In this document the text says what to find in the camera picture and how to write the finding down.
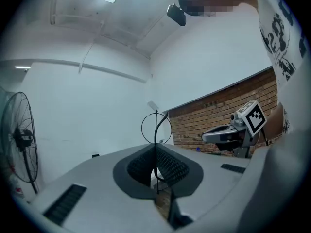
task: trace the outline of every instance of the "white t-shirt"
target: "white t-shirt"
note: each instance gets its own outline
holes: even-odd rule
[[[283,0],[258,0],[260,31],[276,74],[278,91],[309,54],[301,27]],[[293,130],[284,109],[283,133]]]

